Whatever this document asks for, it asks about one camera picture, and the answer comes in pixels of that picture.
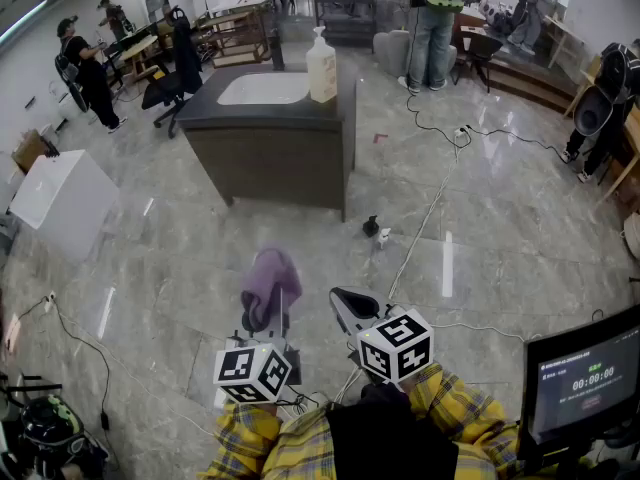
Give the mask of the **long ceiling lamp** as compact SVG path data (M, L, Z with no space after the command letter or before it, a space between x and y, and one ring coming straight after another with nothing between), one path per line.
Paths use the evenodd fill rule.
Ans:
M34 8L29 10L25 15L19 18L9 28L0 34L0 46L6 43L12 38L23 26L25 26L34 16L36 16L42 9L46 7L48 0L41 1Z

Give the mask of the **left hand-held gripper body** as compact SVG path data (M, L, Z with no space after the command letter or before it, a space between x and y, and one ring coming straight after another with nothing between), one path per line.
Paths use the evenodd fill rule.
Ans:
M217 403L276 403L286 386L300 384L299 351L273 330L258 337L235 330L216 352Z

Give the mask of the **white soap pump bottle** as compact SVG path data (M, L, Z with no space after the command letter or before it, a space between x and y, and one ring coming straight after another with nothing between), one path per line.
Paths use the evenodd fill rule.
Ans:
M314 28L314 44L306 53L310 97L318 103L328 102L337 95L336 51L322 36L324 29L324 26Z

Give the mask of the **round wooden table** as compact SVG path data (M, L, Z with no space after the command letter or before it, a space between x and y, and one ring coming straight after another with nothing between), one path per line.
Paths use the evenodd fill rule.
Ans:
M124 63L131 64L131 79L133 82L138 82L144 77L143 72L147 69L148 62L146 52L157 41L158 37L156 35L147 36L121 54L120 59Z

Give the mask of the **wooden shelf rack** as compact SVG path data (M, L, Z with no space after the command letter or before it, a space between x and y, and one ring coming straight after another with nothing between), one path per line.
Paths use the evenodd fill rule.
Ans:
M215 69L260 64L270 59L270 49L262 15L246 10L204 21L199 30L208 46Z

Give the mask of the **cardboard box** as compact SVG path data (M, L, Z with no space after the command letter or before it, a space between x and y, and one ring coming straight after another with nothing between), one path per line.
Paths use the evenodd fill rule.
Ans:
M22 139L11 153L11 157L20 170L27 174L39 156L46 156L49 152L47 141L40 133L31 129L22 134Z

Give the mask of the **person's right forearm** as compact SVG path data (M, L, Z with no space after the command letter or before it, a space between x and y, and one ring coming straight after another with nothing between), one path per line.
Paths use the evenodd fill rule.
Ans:
M515 480L518 425L501 403L435 362L403 385L416 419L434 432L423 453L434 480Z

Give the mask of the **person's left forearm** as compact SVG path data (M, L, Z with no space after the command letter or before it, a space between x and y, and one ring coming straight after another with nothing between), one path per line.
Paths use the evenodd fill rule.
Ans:
M214 431L219 449L197 480L260 480L281 425L275 404L226 403Z

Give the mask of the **black wooden chair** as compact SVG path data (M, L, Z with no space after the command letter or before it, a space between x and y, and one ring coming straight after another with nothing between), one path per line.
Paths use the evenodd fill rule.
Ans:
M490 93L490 62L502 48L503 43L473 27L460 29L460 42L462 49L458 52L454 63L457 71L452 76L453 83L458 84L465 68L469 72L476 70L479 78L485 84L487 93Z

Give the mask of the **wooden platform step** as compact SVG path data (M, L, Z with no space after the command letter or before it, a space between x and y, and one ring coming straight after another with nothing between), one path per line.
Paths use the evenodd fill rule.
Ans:
M488 64L489 87L540 104L563 114L577 94L578 85L559 67L547 67L535 57L501 48Z

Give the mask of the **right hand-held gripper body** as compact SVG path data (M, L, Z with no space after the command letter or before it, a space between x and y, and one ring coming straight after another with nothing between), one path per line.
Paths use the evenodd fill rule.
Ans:
M433 328L414 309L392 308L391 315L356 335L364 370L399 383L433 363Z

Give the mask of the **black faucet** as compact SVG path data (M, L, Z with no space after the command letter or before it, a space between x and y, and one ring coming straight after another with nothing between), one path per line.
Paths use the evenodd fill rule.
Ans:
M285 63L283 59L281 49L281 38L277 28L274 28L269 35L269 50L271 53L271 60L275 71L284 71Z

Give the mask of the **purple grey cloth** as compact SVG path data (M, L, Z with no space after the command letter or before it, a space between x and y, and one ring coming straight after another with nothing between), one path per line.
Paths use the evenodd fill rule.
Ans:
M262 331L276 319L280 320L281 288L288 294L290 306L302 296L298 271L291 257L281 249L265 248L256 255L240 294L240 302L242 295L257 295L264 301L265 329Z

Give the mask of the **dark sink vanity cabinet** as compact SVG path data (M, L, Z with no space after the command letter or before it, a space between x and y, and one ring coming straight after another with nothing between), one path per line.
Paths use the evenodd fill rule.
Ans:
M347 212L347 187L356 161L356 78L341 60L338 93L325 103L220 105L218 97L249 73L284 71L247 64L216 70L177 114L190 147L227 205L255 199Z

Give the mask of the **white sink basin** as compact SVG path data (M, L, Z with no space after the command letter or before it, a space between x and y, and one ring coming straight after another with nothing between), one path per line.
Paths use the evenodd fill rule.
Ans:
M244 74L233 80L218 97L220 105L288 105L306 98L306 72Z

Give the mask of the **black grey backpack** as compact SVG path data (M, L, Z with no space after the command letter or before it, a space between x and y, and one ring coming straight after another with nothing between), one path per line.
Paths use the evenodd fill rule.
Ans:
M596 85L588 87L574 109L575 130L585 137L599 133L609 120L612 110L613 104L601 88Z

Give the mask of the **black monitor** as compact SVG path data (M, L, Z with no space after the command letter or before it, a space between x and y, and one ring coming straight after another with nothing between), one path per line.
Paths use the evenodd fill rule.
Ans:
M517 458L531 467L586 445L640 406L640 304L524 344Z

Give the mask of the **black office chair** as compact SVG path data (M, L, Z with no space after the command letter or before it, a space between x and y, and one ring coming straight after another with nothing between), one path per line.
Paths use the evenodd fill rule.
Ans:
M143 94L141 108L151 109L163 104L168 110L153 121L155 128L160 128L162 122L170 119L168 137L175 137L176 115L186 103L185 95L194 95L202 86L200 73L202 64L196 46L191 38L191 24L184 11L175 6L171 9L170 25L173 28L173 57L175 69L164 77L156 79L154 74L160 69L153 66L144 75L148 85Z

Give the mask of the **person's torso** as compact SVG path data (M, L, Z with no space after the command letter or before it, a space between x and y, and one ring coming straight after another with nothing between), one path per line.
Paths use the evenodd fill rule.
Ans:
M434 480L423 453L434 432L409 396L367 386L359 402L325 406L282 424L263 480Z

